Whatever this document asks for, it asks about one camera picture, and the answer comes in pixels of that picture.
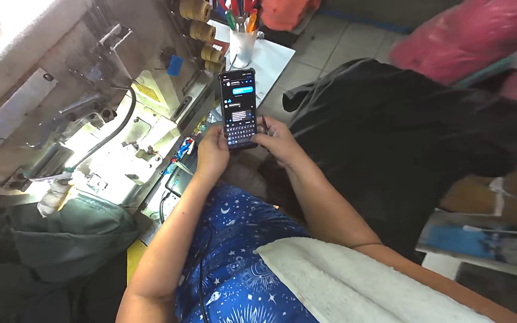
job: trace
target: smartphone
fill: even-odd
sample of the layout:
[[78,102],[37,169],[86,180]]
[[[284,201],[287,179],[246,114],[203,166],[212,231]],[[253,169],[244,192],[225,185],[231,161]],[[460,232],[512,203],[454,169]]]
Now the smartphone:
[[219,74],[221,109],[230,150],[255,148],[250,137],[257,132],[255,69]]

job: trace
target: metal plate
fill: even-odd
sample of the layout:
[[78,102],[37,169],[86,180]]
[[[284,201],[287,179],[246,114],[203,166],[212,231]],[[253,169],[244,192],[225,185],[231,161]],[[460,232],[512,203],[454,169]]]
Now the metal plate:
[[0,107],[0,146],[55,85],[57,80],[40,68]]

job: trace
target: dark green fabric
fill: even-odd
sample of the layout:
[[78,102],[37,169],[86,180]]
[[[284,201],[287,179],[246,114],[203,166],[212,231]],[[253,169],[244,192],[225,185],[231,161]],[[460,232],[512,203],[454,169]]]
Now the dark green fabric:
[[125,210],[85,195],[47,218],[34,203],[0,209],[0,321],[113,318],[125,289],[125,251],[139,232]]
[[11,233],[21,263],[46,282],[90,275],[139,236],[129,213],[96,197],[80,194],[47,218],[35,207],[18,208]]

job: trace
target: blue label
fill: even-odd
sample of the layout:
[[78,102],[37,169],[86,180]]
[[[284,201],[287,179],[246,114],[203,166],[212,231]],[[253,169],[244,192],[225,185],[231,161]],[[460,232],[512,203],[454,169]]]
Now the blue label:
[[236,89],[233,89],[233,94],[243,94],[243,93],[250,93],[253,91],[252,86],[247,87],[237,87]]

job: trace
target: wall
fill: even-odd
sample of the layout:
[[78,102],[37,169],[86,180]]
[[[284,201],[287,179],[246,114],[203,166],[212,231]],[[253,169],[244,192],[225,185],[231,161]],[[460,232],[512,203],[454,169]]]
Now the wall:
[[323,9],[352,18],[415,29],[462,0],[326,0]]

